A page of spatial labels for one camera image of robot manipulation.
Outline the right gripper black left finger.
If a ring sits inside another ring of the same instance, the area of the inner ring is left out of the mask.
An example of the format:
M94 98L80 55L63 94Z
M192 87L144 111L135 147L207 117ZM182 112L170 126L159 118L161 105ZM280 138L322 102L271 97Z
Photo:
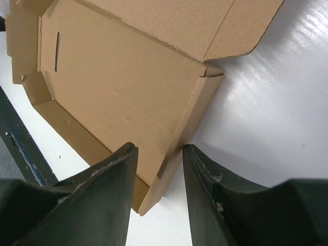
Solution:
M2 179L1 245L125 245L137 162L128 142L54 186Z

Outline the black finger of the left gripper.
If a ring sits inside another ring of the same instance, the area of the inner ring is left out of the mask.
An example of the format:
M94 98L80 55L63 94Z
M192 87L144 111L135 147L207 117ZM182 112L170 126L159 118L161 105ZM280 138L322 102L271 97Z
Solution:
M6 31L6 24L5 24L5 19L0 16L0 32L5 32Z

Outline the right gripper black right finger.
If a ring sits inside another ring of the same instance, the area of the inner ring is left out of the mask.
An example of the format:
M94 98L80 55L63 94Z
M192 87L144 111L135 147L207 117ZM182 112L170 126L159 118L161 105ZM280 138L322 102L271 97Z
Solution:
M183 147L193 245L327 245L327 180L251 182Z

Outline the brown cardboard box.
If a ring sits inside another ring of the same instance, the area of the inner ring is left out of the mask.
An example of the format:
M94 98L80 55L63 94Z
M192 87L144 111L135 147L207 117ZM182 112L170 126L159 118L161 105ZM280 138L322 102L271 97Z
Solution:
M132 208L163 197L223 77L282 1L10 1L12 79L89 164L139 149Z

